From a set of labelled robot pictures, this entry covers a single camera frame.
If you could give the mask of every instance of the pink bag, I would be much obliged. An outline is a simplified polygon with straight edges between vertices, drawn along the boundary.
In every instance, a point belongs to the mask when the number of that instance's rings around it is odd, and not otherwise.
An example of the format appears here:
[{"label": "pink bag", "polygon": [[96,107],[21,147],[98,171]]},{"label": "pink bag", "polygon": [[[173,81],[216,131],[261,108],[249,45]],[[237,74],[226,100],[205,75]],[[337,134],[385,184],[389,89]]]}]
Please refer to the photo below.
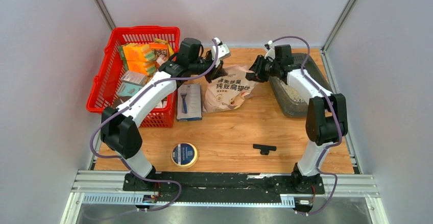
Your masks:
[{"label": "pink bag", "polygon": [[215,113],[239,108],[257,84],[248,81],[245,75],[249,71],[246,66],[233,65],[224,68],[227,75],[207,85],[203,112]]}]

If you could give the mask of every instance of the wall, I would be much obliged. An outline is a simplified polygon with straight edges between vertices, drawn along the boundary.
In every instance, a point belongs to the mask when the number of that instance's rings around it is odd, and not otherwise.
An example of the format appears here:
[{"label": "wall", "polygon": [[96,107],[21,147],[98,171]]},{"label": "wall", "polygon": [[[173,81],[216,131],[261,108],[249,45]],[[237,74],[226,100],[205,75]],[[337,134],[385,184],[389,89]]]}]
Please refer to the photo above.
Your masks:
[{"label": "wall", "polygon": [[0,222],[59,223],[100,116],[110,31],[93,0],[0,0]]},{"label": "wall", "polygon": [[329,58],[390,223],[431,223],[433,0],[359,0]]},{"label": "wall", "polygon": [[[263,47],[283,35],[324,44],[347,0],[104,0],[118,27],[178,26],[182,39],[205,45],[218,36],[231,46]],[[291,41],[296,46],[302,42]]]}]

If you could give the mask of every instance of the red plastic basket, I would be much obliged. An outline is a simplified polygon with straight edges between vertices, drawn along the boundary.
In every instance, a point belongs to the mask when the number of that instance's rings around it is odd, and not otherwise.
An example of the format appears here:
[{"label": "red plastic basket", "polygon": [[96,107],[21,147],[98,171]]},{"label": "red plastic basket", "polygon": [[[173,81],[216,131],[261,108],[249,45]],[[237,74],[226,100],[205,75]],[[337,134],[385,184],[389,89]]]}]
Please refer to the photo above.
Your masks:
[{"label": "red plastic basket", "polygon": [[[119,46],[126,43],[150,43],[155,38],[167,40],[173,50],[178,51],[180,30],[177,27],[137,26],[113,30],[104,49],[105,56],[99,73],[93,79],[93,87],[86,106],[89,112],[101,114],[118,98],[116,91],[121,85],[120,78],[125,73],[119,55]],[[155,108],[147,115],[141,127],[172,127],[175,106],[176,91],[167,97],[167,105],[164,108]]]}]

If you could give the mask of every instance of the wooden table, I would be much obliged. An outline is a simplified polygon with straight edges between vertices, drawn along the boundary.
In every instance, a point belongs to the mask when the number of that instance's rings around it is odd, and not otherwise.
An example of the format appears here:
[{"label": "wooden table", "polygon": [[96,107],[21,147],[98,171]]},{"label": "wooden table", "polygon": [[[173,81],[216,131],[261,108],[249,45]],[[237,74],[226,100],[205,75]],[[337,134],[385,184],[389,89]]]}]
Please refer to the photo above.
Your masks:
[{"label": "wooden table", "polygon": [[[263,49],[235,48],[224,65],[245,64],[248,68]],[[306,53],[306,49],[293,49],[293,53]],[[311,50],[311,57],[325,74],[318,49]],[[204,78],[190,81],[201,83],[203,96],[207,83]],[[259,83],[252,91],[253,97],[232,111],[203,114],[202,121],[177,122],[170,129],[140,128],[147,159],[157,171],[205,171],[205,172],[264,172],[289,173],[298,162],[308,142],[305,119],[285,117],[277,103],[271,85]],[[196,146],[199,157],[189,169],[177,167],[171,160],[175,145],[188,142]],[[260,155],[252,144],[277,146],[268,156]],[[100,153],[114,155],[105,144]],[[120,160],[98,159],[97,170],[126,170]],[[345,143],[333,148],[325,159],[323,171],[353,173]]]}]

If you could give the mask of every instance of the blue brush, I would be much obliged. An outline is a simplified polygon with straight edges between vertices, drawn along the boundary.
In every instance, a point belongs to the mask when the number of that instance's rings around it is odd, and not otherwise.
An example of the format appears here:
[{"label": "blue brush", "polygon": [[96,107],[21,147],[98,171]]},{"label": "blue brush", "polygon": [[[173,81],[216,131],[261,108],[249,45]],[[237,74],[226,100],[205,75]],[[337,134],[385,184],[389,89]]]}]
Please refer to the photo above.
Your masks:
[{"label": "blue brush", "polygon": [[183,113],[188,113],[188,110],[186,108],[186,93],[180,93],[180,96],[182,97],[182,103],[183,103]]}]

